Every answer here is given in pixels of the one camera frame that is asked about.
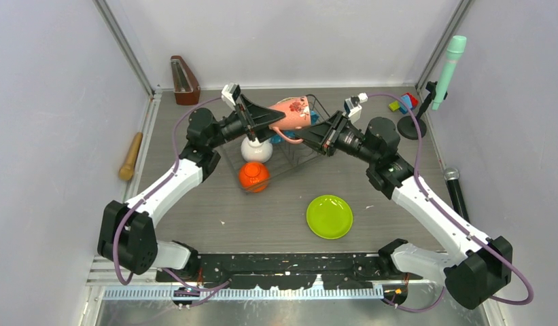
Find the pink ceramic mug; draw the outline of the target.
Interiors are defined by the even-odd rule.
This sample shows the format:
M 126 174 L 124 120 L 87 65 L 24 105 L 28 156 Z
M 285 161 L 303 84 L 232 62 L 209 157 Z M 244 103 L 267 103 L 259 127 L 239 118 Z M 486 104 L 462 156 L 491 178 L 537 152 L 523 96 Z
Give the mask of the pink ceramic mug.
M 270 106 L 275 111 L 285 114 L 285 117 L 272 123 L 269 128 L 278 134 L 284 141 L 291 144 L 300 144 L 302 139 L 292 139 L 283 132 L 305 128 L 311 125 L 311 109 L 306 96 L 285 98 Z

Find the white ribbed bowl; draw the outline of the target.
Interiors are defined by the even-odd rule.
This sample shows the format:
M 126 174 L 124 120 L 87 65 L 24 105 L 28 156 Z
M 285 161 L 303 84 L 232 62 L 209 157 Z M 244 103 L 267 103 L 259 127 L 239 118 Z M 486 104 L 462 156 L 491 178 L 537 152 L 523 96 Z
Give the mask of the white ribbed bowl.
M 273 154 L 273 145 L 269 141 L 250 141 L 244 138 L 241 142 L 241 155 L 246 162 L 265 163 Z

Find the orange bowl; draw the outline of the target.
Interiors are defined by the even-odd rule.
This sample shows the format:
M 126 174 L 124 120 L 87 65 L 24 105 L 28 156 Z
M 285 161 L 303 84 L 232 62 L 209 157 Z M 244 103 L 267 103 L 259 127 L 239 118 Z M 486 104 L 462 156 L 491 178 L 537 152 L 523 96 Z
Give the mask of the orange bowl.
M 270 173 L 263 163 L 247 162 L 240 168 L 238 178 L 245 191 L 258 193 L 266 189 Z

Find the green plate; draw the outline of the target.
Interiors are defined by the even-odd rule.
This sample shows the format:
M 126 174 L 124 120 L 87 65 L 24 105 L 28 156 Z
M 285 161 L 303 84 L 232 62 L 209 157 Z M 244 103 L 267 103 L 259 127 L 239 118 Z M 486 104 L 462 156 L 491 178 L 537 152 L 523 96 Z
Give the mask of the green plate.
M 306 221 L 316 236 L 336 240 L 345 236 L 352 228 L 353 211 L 342 198 L 322 195 L 309 203 Z

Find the blue polka dot plate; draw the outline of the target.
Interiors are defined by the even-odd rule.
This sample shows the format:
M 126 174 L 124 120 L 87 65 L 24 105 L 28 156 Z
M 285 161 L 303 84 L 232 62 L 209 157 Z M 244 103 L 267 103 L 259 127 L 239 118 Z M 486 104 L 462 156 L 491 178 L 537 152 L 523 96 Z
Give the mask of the blue polka dot plate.
M 274 122 L 269 126 L 269 128 L 275 132 L 280 141 L 286 141 L 287 143 L 298 145 L 301 144 L 303 140 L 296 138 L 295 136 L 288 136 L 286 135 L 286 132 L 293 132 L 295 130 L 306 128 L 316 124 L 317 122 L 317 115 L 299 115 L 296 113 L 295 115 L 288 115 L 285 118 Z

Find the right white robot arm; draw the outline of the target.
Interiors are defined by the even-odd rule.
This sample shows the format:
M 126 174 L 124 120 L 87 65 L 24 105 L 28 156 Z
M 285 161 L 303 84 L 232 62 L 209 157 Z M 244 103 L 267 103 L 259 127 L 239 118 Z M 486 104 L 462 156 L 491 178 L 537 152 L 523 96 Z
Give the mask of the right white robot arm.
M 511 281 L 512 245 L 492 238 L 460 217 L 414 173 L 398 154 L 400 135 L 385 117 L 371 119 L 365 130 L 337 112 L 324 122 L 295 130 L 303 143 L 325 156 L 344 152 L 368 163 L 370 184 L 408 211 L 444 248 L 437 253 L 397 239 L 380 249 L 379 272 L 397 278 L 407 272 L 442 285 L 461 306 L 473 310 Z

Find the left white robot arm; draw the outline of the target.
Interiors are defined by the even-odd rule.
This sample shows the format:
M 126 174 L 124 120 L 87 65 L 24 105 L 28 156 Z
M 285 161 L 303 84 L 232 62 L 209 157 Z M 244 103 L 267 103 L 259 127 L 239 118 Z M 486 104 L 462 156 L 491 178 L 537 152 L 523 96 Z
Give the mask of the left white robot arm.
M 188 120 L 187 143 L 175 154 L 168 171 L 140 194 L 118 202 L 112 200 L 103 211 L 97 245 L 98 254 L 111 261 L 118 280 L 126 285 L 121 270 L 131 276 L 150 268 L 172 269 L 183 281 L 193 280 L 199 264 L 190 247 L 177 241 L 159 241 L 156 226 L 190 190 L 203 183 L 216 169 L 220 155 L 216 147 L 244 135 L 263 140 L 273 134 L 271 124 L 283 119 L 281 111 L 261 107 L 245 96 L 231 96 L 232 113 L 217 120 L 205 103 L 182 115 Z

